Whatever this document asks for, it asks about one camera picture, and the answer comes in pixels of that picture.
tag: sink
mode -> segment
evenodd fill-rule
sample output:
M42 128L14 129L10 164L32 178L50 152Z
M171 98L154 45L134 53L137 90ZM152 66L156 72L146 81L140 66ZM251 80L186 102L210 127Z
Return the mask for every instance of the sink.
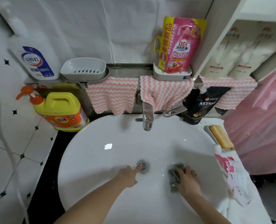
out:
M99 118L69 143L58 172L58 191L65 210L87 193L113 178L120 168L145 160L148 171L138 173L138 184L126 188L104 223L202 223L179 193L171 193L168 168L190 165L202 184L202 195L221 213L228 190L214 157L213 140L203 123L189 125L182 118L155 115L151 131L136 122L141 115Z

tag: white pouch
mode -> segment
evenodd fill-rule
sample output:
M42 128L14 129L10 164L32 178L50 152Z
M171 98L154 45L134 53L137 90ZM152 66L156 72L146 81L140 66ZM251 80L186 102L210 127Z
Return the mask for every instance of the white pouch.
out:
M241 162L235 161L232 157L222 153L220 145L215 145L215 157L219 164L223 179L227 183L228 191L235 201L242 207L247 207L251 202L251 181L248 172Z
M276 23L257 22L259 34L251 47L247 48L240 60L228 74L237 80L250 76L264 61L276 52Z
M255 21L235 21L200 74L208 79L225 77L235 66L241 53L251 46L258 29Z

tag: white plastic sheet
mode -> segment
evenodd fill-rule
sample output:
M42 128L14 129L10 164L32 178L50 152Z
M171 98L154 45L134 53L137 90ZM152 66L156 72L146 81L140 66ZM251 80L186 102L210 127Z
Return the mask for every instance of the white plastic sheet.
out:
M153 63L155 36L166 15L204 19L212 0L0 0L8 21L51 45L62 63L95 57L107 63Z

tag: person's left arm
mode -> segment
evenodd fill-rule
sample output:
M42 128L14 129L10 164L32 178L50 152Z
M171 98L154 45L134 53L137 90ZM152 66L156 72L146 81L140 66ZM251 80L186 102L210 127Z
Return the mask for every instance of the person's left arm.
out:
M84 196L65 212L54 224L102 224L121 192L137 184L136 174L130 166L121 169L116 177Z

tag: wavy stripe pattern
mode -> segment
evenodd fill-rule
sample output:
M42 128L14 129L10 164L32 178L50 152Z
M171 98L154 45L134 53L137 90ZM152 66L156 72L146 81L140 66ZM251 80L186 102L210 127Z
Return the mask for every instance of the wavy stripe pattern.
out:
M215 107L221 109L235 109L237 105L244 100L257 86L257 82L248 77L244 80L236 80L230 77L220 78L218 80L206 79L200 75L203 82L203 87L208 88L210 86L225 86L231 87L226 94L224 94Z
M111 110L114 115L131 113L138 79L109 77L105 82L88 85L86 92L96 113Z
M153 76L140 76L141 99L153 106L154 111L170 110L172 105L188 96L194 82L158 81Z

